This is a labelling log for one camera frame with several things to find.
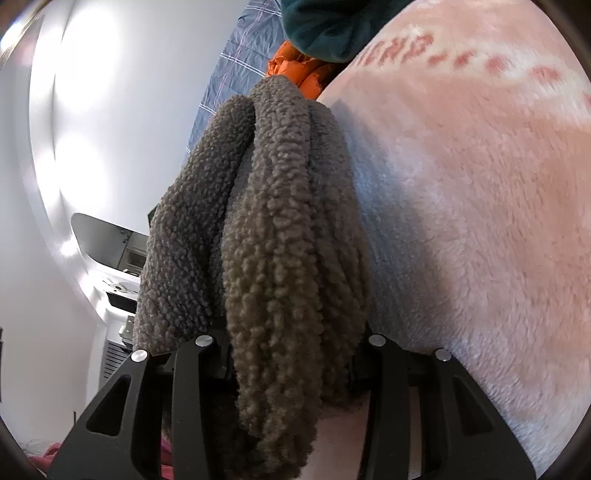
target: fuzzy gray towel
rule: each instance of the fuzzy gray towel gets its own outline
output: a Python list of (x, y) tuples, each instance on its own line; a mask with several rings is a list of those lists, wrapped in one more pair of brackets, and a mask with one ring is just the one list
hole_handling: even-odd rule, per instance
[(218, 111), (154, 216), (136, 347), (225, 317), (239, 392), (212, 414), (228, 478), (297, 476), (321, 402), (346, 400), (369, 298), (349, 162), (330, 111), (270, 77)]

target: brown textured fabric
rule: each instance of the brown textured fabric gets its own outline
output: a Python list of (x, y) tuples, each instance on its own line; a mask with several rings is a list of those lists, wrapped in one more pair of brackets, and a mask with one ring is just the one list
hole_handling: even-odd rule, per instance
[(227, 478), (297, 476), (321, 402), (346, 402), (364, 255), (330, 111), (282, 76), (229, 100), (154, 216), (135, 321), (137, 348), (178, 347), (216, 317), (223, 276), (239, 391), (207, 397)]

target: dark green fabric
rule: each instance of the dark green fabric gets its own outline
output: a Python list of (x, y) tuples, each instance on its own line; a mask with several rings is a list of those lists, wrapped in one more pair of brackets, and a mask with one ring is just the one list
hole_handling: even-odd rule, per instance
[(287, 38), (302, 53), (347, 63), (412, 0), (281, 0)]

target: blue fabric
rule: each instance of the blue fabric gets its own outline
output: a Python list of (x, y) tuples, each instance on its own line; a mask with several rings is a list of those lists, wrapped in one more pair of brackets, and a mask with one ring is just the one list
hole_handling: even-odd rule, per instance
[(238, 18), (199, 106), (187, 153), (201, 139), (218, 107), (232, 95), (248, 95), (267, 72), (267, 62), (285, 40), (277, 0), (250, 0)]

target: metal bolt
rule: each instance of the metal bolt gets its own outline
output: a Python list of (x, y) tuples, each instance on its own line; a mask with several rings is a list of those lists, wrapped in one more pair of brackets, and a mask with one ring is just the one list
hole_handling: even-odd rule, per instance
[(213, 343), (213, 337), (211, 335), (200, 335), (195, 340), (195, 345), (201, 348), (210, 346)]
[(148, 358), (148, 352), (146, 350), (136, 350), (134, 353), (131, 354), (131, 359), (134, 362), (143, 362)]
[(449, 362), (452, 359), (452, 355), (450, 352), (445, 350), (444, 348), (438, 348), (435, 351), (435, 358), (442, 362)]
[(369, 343), (373, 346), (384, 346), (386, 339), (381, 335), (372, 335), (369, 337)]

